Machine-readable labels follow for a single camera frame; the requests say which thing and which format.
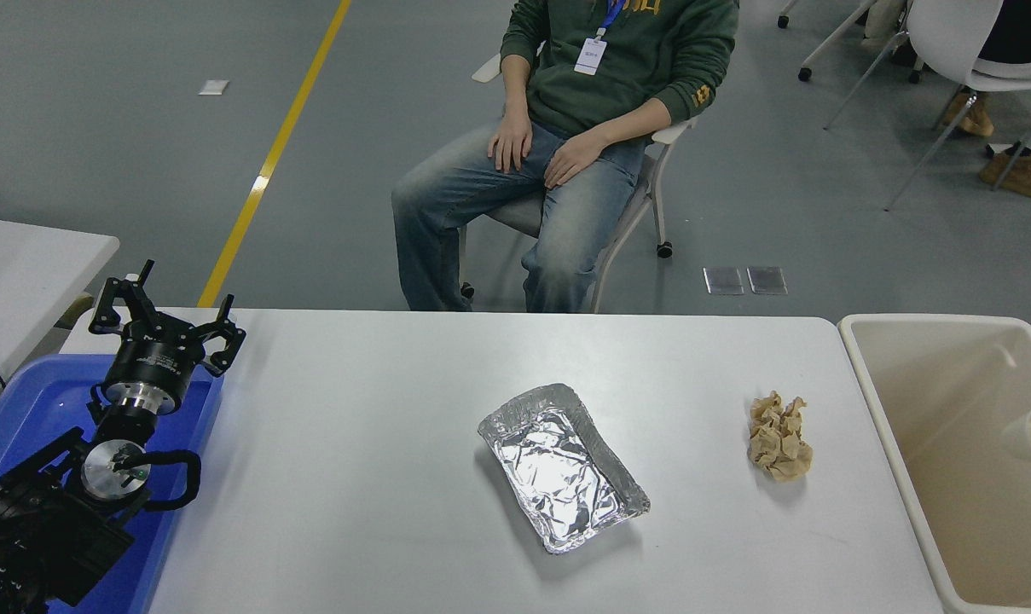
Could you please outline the person's right hand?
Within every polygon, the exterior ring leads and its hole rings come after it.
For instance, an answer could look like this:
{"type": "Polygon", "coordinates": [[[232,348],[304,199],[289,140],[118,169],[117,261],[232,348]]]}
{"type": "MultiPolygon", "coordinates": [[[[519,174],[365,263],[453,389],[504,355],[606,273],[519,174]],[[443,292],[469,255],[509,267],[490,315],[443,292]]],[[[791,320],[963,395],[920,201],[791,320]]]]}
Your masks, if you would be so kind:
{"type": "Polygon", "coordinates": [[[532,124],[522,116],[504,116],[489,140],[485,155],[497,171],[507,174],[521,171],[524,159],[530,155],[532,124]]]}

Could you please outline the person's left hand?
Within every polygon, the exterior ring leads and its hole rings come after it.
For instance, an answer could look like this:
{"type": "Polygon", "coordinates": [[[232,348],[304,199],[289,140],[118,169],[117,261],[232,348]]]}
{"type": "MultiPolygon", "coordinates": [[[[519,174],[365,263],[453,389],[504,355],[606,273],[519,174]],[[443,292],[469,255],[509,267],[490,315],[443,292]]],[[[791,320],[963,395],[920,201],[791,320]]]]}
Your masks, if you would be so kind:
{"type": "Polygon", "coordinates": [[[570,137],[551,157],[543,175],[543,185],[547,190],[565,185],[586,170],[605,148],[607,142],[590,131],[570,137]]]}

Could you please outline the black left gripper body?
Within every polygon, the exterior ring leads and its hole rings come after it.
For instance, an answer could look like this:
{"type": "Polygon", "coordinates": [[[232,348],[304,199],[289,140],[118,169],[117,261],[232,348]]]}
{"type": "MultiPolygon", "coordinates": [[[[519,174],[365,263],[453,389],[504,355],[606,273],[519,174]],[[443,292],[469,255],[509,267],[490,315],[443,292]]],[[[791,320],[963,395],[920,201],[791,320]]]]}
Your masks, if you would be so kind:
{"type": "Polygon", "coordinates": [[[205,357],[194,341],[160,341],[146,335],[119,333],[121,346],[105,380],[106,399],[135,397],[138,387],[154,388],[165,401],[180,402],[195,367],[205,357]]]}

